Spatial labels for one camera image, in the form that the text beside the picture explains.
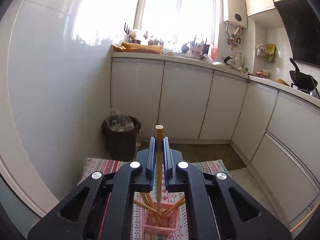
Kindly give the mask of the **dark trash bin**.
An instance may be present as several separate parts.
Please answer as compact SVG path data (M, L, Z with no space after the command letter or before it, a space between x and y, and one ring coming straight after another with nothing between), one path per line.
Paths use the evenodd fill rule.
M116 114L104 120L101 130L110 157L119 161L134 159L140 129L141 123L132 116Z

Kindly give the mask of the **brown floor mat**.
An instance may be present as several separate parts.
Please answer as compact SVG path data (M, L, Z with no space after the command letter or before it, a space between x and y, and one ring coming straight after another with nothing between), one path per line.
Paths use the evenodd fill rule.
M180 151L190 163L221 159L229 171L247 167L230 144L170 144L170 148Z

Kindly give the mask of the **black range hood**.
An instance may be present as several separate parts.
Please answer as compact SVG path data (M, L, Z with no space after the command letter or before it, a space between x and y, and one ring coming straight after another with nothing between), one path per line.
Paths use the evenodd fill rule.
M293 59L319 67L319 19L307 0L274 3L287 32Z

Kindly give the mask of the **black wok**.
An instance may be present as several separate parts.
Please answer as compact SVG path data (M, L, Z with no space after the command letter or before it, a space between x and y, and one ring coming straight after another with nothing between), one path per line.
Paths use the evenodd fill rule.
M301 72L293 58L290 57L289 61L295 67L295 70L289 71L292 80L291 88L296 86L298 90L319 99L317 80L315 80L313 76Z

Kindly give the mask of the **black gold-tipped chopstick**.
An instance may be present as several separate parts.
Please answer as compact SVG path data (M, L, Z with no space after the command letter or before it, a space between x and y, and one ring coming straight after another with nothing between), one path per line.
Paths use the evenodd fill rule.
M290 232L293 233L302 224L304 224L315 213L315 211L318 209L319 205L320 205L320 202L318 202L317 205L297 225L295 225L292 229L290 229Z

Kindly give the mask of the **utensil basket on counter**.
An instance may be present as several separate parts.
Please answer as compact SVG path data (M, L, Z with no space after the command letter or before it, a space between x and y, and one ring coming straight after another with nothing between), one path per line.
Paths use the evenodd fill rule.
M204 41L202 37L195 36L194 39L190 42L190 51L196 56L204 56L208 54L210 45L207 44L207 41Z

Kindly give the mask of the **white wall water heater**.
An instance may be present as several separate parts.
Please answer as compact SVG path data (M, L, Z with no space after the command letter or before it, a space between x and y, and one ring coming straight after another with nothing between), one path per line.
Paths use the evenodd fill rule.
M222 0L223 21L247 29L245 0Z

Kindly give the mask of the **wooden chopstick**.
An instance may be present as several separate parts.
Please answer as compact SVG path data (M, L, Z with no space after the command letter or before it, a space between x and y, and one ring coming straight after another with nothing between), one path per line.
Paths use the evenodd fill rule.
M158 212L156 209L144 204L143 202L138 201L136 198L133 199L133 203L144 208L145 210L148 210L149 212L153 213L154 215L158 215Z
M182 201L183 199L185 199L185 196L182 196L177 202L179 202L179 201Z
M152 200L152 198L151 198L151 195L150 195L149 193L145 193L145 196L146 196L146 198L147 198L147 200L148 200L149 206L152 207L152 208L154 208L154 209L156 209L156 207L155 207L155 205L154 205L154 202L153 202L153 200ZM163 227L164 225L163 225L162 220L161 220L161 218L160 218L160 216L159 216L159 213L158 213L158 215L154 215L154 214L153 214L153 216L156 218L157 223L158 223L161 227Z
M176 202L171 208L169 208L167 211L162 213L162 215L167 216L169 213L171 213L173 210L177 209L178 207L180 207L183 204L185 204L185 199L183 199L182 201Z
M150 213L152 214L152 216L156 220L157 225L159 225L160 227L163 227L164 224L159 216L158 211L156 210L156 207L155 207L154 202L151 198L151 195L149 193L144 193L144 192L140 192L139 194L142 197L144 204L149 207Z
M163 165L163 125L156 125L156 189L157 211L161 211L162 199L162 165Z

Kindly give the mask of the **yellow cloth on counter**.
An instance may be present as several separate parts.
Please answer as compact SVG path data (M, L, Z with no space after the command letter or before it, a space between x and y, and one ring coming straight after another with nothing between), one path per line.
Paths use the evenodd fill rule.
M112 48L113 52L162 54L161 46L156 45L145 46L130 42L122 42L121 44L112 44Z

